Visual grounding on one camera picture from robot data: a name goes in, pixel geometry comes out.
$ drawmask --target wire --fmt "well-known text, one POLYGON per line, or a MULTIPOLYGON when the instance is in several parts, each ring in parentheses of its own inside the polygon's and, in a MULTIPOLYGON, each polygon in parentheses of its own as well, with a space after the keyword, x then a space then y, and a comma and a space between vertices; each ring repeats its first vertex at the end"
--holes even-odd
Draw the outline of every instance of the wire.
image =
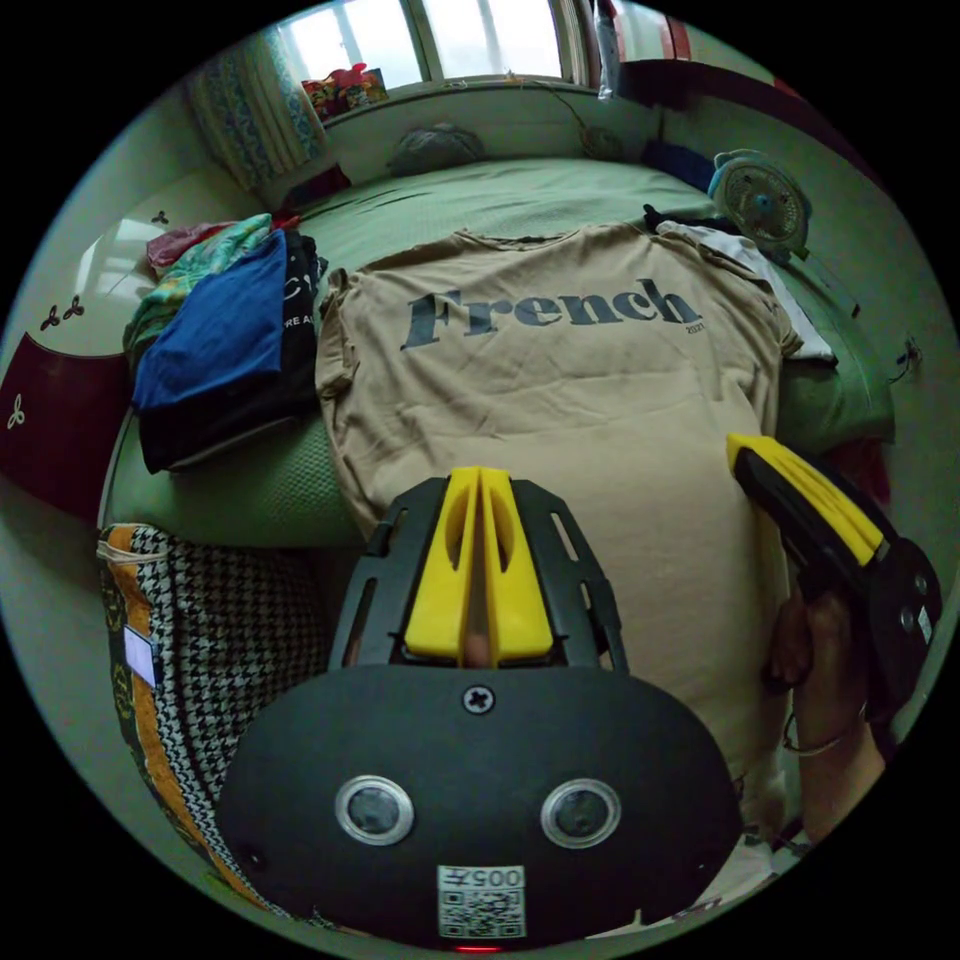
POLYGON ((549 90, 550 93, 552 93, 573 114, 573 119, 577 121, 577 125, 580 127, 581 135, 587 132, 587 125, 583 122, 583 120, 580 119, 580 114, 577 113, 577 111, 574 110, 573 107, 567 103, 567 101, 564 100, 563 97, 561 97, 560 94, 557 93, 557 91, 554 90, 549 83, 544 80, 538 80, 536 77, 518 77, 517 79, 520 81, 521 87, 525 83, 535 83, 538 86, 543 87, 545 90, 549 90))
MULTIPOLYGON (((840 289, 843 290, 843 292, 847 295, 847 297, 854 302, 857 307, 857 310, 854 313, 854 316, 856 316, 856 314, 859 313, 860 301, 850 292, 846 284, 844 284, 843 281, 819 257, 815 257, 812 253, 810 253, 809 250, 807 251, 807 257, 811 260, 815 260, 818 266, 822 267, 827 273, 829 273, 833 278, 834 283, 836 283, 837 286, 840 287, 840 289)), ((826 277, 821 275, 820 281, 826 284, 828 289, 832 289, 832 285, 826 277)))
POLYGON ((912 335, 908 336, 906 341, 904 341, 904 346, 907 348, 906 353, 902 353, 897 357, 897 366, 902 366, 903 370, 895 377, 888 377, 887 383, 899 383, 911 370, 916 370, 923 360, 923 352, 920 350, 916 339, 912 335))
POLYGON ((602 127, 588 127, 580 114, 560 96, 551 84, 544 80, 538 80, 536 77, 517 77, 517 81, 521 87, 525 83, 535 83, 543 87, 573 114, 573 119, 577 121, 580 130, 580 144, 583 146, 584 153, 591 160, 619 160, 623 156, 623 144, 620 142, 620 138, 602 127))

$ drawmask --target gray pillow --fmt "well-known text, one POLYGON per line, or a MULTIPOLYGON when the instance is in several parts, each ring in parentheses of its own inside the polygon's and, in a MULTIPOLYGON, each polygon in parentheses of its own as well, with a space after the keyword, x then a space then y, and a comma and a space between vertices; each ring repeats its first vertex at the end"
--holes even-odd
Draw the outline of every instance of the gray pillow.
POLYGON ((412 177, 483 158, 483 144, 475 133, 461 130, 452 123, 437 123, 429 129, 411 130, 406 134, 387 168, 395 177, 412 177))

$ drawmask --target green bedsheet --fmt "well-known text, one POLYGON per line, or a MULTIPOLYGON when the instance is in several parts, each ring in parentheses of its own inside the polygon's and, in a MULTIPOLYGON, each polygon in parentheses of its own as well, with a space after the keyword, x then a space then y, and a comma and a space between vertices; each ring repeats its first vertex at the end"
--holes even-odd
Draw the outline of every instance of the green bedsheet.
MULTIPOLYGON (((353 270, 461 228, 522 237, 589 223, 640 224, 644 203, 689 217, 715 213, 704 194, 659 171, 529 159, 353 188, 305 214, 301 231, 316 240, 331 269, 353 270)), ((893 406, 876 357, 856 322, 807 277, 805 267, 784 272, 839 364, 834 370, 787 364, 780 438, 811 453, 855 437, 892 439, 893 406)), ((149 523, 196 543, 228 546, 334 547, 358 538, 319 415, 180 476, 147 473, 134 420, 118 454, 106 521, 149 523)))

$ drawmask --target wrist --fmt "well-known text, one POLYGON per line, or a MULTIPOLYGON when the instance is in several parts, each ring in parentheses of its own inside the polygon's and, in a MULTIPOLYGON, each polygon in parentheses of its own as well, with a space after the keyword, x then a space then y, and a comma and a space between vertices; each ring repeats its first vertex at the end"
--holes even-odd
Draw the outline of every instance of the wrist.
POLYGON ((853 694, 830 701, 795 698, 797 742, 801 749, 818 747, 854 731, 862 722, 865 696, 853 694))

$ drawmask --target white tag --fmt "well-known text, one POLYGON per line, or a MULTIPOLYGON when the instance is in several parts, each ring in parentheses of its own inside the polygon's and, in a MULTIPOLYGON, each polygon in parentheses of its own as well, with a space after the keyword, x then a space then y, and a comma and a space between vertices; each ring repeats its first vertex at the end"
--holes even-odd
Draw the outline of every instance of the white tag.
POLYGON ((927 613, 926 607, 920 608, 920 617, 918 620, 920 624, 920 629, 923 631, 923 639, 927 642, 927 645, 930 645, 930 637, 933 636, 933 627, 930 625, 930 615, 927 613))
POLYGON ((525 937, 523 867, 437 867, 441 937, 525 937))
POLYGON ((146 683, 151 690, 157 686, 157 677, 153 671, 153 647, 136 630, 124 626, 123 648, 127 657, 127 666, 146 683))

